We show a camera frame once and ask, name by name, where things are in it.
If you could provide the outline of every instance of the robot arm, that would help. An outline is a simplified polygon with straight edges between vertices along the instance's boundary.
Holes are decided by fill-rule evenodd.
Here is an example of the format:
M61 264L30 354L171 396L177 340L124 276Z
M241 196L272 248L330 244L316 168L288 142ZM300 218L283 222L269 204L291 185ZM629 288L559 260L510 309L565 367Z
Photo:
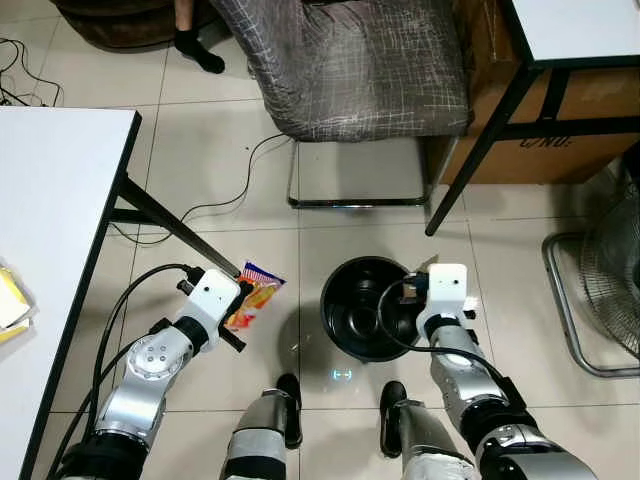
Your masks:
M431 265L427 304L417 328L431 347L483 356L475 335L461 324L466 282L464 265ZM589 467L538 430L508 378L494 378L479 362L460 355L437 353L432 354L431 374L451 422L475 453L483 479L596 480Z
M178 285L188 299L175 323L131 347L121 384L107 399L90 438L69 449L58 478L137 480L178 373L221 338L238 351L244 348L224 321L251 293L251 285L238 285L216 269L200 277L195 286Z

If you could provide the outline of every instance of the black pot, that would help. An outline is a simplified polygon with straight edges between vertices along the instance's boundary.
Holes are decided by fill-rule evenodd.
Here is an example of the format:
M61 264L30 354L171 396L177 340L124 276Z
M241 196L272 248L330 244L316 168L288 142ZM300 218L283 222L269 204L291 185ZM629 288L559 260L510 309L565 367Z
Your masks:
M382 257L354 258L334 271L322 291L322 323L331 340L345 353L364 362L387 362L407 353L382 332L376 323L380 296L406 268ZM403 343L419 338L416 318L420 305L400 305L402 285L394 287L382 309L382 321Z

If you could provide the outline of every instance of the electrical cord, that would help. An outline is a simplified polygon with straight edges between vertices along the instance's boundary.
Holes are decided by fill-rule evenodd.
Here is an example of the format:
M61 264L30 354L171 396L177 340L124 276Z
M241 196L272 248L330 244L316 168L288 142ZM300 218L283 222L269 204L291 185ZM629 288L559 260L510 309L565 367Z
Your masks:
M385 327L384 322L382 321L382 307L384 305L384 302L385 302L387 296L389 295L389 292L391 292L391 290L394 287L396 287L398 285L401 285L403 282L404 282L404 280L396 280L391 285L389 285L387 287L387 289L380 296L380 300L378 301L378 308L377 308L377 311L376 311L376 323L380 327L380 330L382 331L382 333L384 333L385 336L388 337L389 340L391 340L396 345L398 345L398 346L400 346L402 348L405 348L407 350L410 350L412 352L441 353L441 354L445 354L445 355L459 355L461 357L466 358L467 360L473 360L475 362L478 362L480 365L482 365L484 368L487 369L487 371L489 372L489 375L491 375L491 378L493 378L497 383L502 383L502 381L504 380L504 377L498 371L498 369L496 367L494 367L493 365L491 365L491 363L489 363L488 360L486 360L485 358L482 358L479 355L476 355L476 354L471 353L471 352L467 352L466 350L460 350L460 349L457 349L457 348L415 347L413 345L409 345L408 343L404 343L403 341L398 340L395 336L393 336L393 334L387 329L387 327Z
M2 74L4 72L6 72L7 70L9 70L11 67L13 67L13 65L18 61L18 58L20 58L20 63L22 64L22 68L24 69L24 72L29 77L31 77L32 79L34 79L34 80L36 80L38 82L48 83L49 85L53 85L54 87L56 87L56 94L55 94L55 96L53 98L53 103L52 103L52 106L55 107L56 103L58 102L58 97L60 96L60 93L62 92L62 86L59 83L52 82L50 80L45 80L44 78L40 78L40 77L34 75L33 73L31 73L29 71L29 68L27 67L27 61L26 61L27 47L23 42L21 42L20 40L13 40L13 39L10 39L10 38L0 37L0 45L3 45L5 43L11 44L16 49L16 54L15 54L13 60L9 63L9 65L7 67L4 67L4 68L0 69L0 93L2 93L3 101L6 100L6 98L4 96L5 93L8 93L13 98L15 98L18 101L20 101L22 104L27 105L25 102L20 100L20 97L24 96L25 94L13 95L10 92L5 92L5 90L2 88ZM40 106L45 106L45 104L43 102L40 102L40 104L41 104Z
M219 202L219 203L201 203L198 205L194 205L193 207L191 207L189 210L187 210L184 215L182 215L182 217L180 217L180 221L184 222L184 220L187 218L187 216L189 216L189 214L191 214L192 212L199 210L201 208L208 208L208 207L222 207L225 205L230 205L236 201L238 201L239 199L242 198L242 201L244 202L244 200L246 199L246 195L247 192L249 191L249 184L251 182L251 170L253 168L253 157L256 153L256 151L258 150L258 148L260 148L262 145L264 145L265 143L279 138L279 137L284 137L285 134L284 133L279 133L278 135L272 135L270 137L267 137L263 140L261 140L260 142L258 142L258 144L253 148L253 150L251 151L251 155L249 155L249 166L247 167L247 175L246 175L246 180L245 180L245 184L244 184L244 188L242 189L242 191L237 194L235 197L233 197L230 200L224 201L224 202ZM143 246L150 246L150 245L158 245L162 242L165 242L166 240L168 240L169 238L171 238L173 236L173 233L168 233L166 234L164 237L152 241L152 242L142 242L134 237L132 237L131 235L127 234L126 232L123 232L122 229L120 227L118 227L116 224L112 223L111 224L119 233L120 235L122 235L124 238L126 238L127 240L129 240L132 243L135 243L136 245L143 245Z
M102 384L106 380L106 378L109 376L109 373L111 373L111 371L116 367L116 365L118 364L120 359L127 354L127 352L131 349L133 344L135 342L137 342L138 340L139 340L139 338L134 340L133 342L131 342L127 346L123 347L122 350L120 350L117 353L117 355L111 359L109 364L106 366L106 368L100 374L100 384ZM46 476L47 480L53 480L53 479L58 478L56 476L56 470L58 470L58 466L60 465L60 462L62 461L62 457L64 456L64 453L67 450L67 446L69 445L69 441L71 440L71 437L73 436L73 432L76 430L76 428L78 427L78 424L80 423L80 420L82 419L82 414L84 413L85 409L87 408L87 405L89 405L89 402L91 401L91 393L92 393L92 391L93 390L89 390L87 392L87 395L84 397L84 400L82 400L82 403L80 404L80 407L78 408L76 414L73 416L73 419L71 420L71 423L67 427L67 431L65 432L64 437L62 437L62 441L60 442L60 446L58 447L58 450L56 451L56 455L55 455L55 457L53 457L53 462L51 462L51 467L49 468L49 473Z
M166 270L182 270L187 274L192 270L189 265L184 265L180 263L169 263L166 265L160 265L158 267L152 268L146 273L143 273L138 278L136 278L120 295L120 298L115 303L111 313L109 314L109 318L107 319L107 323L104 327L104 331L102 332L102 338L100 339L100 345L98 347L98 352L96 354L96 361L93 366L93 376L91 379L91 395L90 395L90 404L89 404L89 416L87 418L87 424L84 429L83 440L87 440L93 431L94 424L96 422L97 414L98 414L98 402L100 397L100 376L102 371L102 364L104 362L104 355L107 350L107 344L109 343L109 337L111 336L111 331L113 330L113 326L116 322L118 314L122 309L122 306L125 304L129 295L146 279L149 277L166 271Z

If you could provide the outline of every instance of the white table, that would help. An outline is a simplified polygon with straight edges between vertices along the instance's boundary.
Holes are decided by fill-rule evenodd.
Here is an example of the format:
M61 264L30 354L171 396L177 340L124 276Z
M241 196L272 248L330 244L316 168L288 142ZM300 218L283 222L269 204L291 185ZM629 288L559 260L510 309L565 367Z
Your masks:
M640 117L557 120L572 71L640 67L638 0L500 0L522 61L486 127L427 225L434 235L495 142L640 131ZM536 122L509 124L538 76L551 80Z
M0 256L38 307L28 332L0 344L2 479L31 478L118 195L141 210L120 217L154 220L236 274L126 176L140 120L125 110L0 107Z

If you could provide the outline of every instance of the cardboard box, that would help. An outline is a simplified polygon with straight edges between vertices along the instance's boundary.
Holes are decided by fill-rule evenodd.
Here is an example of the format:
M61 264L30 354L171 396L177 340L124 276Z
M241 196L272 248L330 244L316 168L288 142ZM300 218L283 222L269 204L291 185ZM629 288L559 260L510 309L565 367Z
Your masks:
M470 72L475 119L460 139L441 183L450 184L486 126L519 65L496 0L454 2L458 30ZM532 85L511 122L538 118L549 83L545 72ZM560 120L634 116L640 113L640 70L572 73ZM496 142L471 183L580 183L640 139L639 134L534 138ZM429 160L434 173L440 156Z

